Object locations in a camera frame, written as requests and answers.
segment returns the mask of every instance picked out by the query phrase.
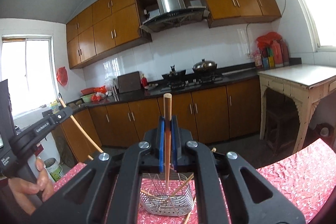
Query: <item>metal bolt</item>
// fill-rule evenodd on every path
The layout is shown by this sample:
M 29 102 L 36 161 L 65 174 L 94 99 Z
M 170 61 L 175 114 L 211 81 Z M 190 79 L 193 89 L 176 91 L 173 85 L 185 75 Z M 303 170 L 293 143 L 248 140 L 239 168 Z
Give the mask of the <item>metal bolt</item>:
M 187 141 L 187 147 L 195 148 L 198 146 L 197 141 Z
M 226 156 L 231 160 L 235 160 L 236 158 L 238 158 L 237 153 L 233 151 L 229 151 L 228 153 L 226 153 Z
M 149 142 L 139 142 L 139 147 L 142 149 L 148 148 L 149 147 Z
M 107 153 L 101 153 L 99 155 L 99 159 L 102 160 L 102 161 L 108 160 L 109 158 L 110 158 L 110 155 L 107 154 Z

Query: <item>countertop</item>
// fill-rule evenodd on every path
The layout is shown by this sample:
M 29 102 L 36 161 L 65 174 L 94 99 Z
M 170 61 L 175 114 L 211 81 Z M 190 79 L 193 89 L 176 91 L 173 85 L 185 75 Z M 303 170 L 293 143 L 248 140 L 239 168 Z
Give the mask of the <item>countertop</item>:
M 282 78 L 310 88 L 336 76 L 336 68 L 301 64 L 259 71 L 258 74 Z
M 119 103 L 128 103 L 133 101 L 140 101 L 149 98 L 157 98 L 163 96 L 164 93 L 170 92 L 171 94 L 181 94 L 197 90 L 204 90 L 215 88 L 218 86 L 229 85 L 236 82 L 241 82 L 244 80 L 249 80 L 252 78 L 258 77 L 256 68 L 247 69 L 239 72 L 226 73 L 220 78 L 212 83 L 202 83 L 194 84 L 191 83 L 189 86 L 183 87 L 177 90 L 162 90 L 165 85 L 158 85 L 155 89 L 152 90 L 137 90 L 127 93 L 118 94 L 116 96 L 109 96 L 99 102 L 84 103 L 79 106 L 73 107 L 73 114 L 76 114 L 86 108 L 97 107 L 97 106 L 106 106 L 111 104 Z

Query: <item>metal chopstick basket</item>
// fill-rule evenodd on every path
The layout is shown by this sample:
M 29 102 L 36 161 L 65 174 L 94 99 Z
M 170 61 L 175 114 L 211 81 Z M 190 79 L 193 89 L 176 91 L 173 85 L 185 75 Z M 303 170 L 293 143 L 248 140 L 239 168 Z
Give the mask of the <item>metal chopstick basket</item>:
M 169 197 L 179 186 L 187 180 L 183 174 L 170 170 L 169 188 L 165 187 L 165 174 L 144 174 L 140 192 L 141 204 L 147 212 L 162 216 L 183 216 L 194 208 L 194 201 L 189 183 Z

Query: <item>pink tablecloth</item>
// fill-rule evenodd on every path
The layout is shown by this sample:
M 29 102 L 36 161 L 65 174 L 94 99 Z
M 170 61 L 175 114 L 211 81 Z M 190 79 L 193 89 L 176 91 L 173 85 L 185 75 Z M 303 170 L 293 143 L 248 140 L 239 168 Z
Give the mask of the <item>pink tablecloth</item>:
M 55 183 L 55 191 L 84 166 L 85 164 L 79 163 L 72 168 Z M 296 154 L 258 169 L 258 172 L 302 211 L 308 223 L 319 212 L 336 185 L 336 154 L 318 139 Z M 194 196 L 193 182 L 191 187 Z M 184 218 L 151 215 L 142 207 L 138 212 L 138 224 L 181 224 L 183 221 Z M 188 223 L 198 223 L 196 206 Z

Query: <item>stainless steel range hood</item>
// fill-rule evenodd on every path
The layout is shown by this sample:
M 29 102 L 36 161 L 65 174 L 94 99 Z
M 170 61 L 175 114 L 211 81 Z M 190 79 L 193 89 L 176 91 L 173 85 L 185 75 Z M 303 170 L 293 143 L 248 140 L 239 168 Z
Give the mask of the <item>stainless steel range hood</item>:
M 183 0 L 157 0 L 157 4 L 160 15 L 149 18 L 140 26 L 141 29 L 150 33 L 199 22 L 209 15 L 206 6 L 186 8 Z

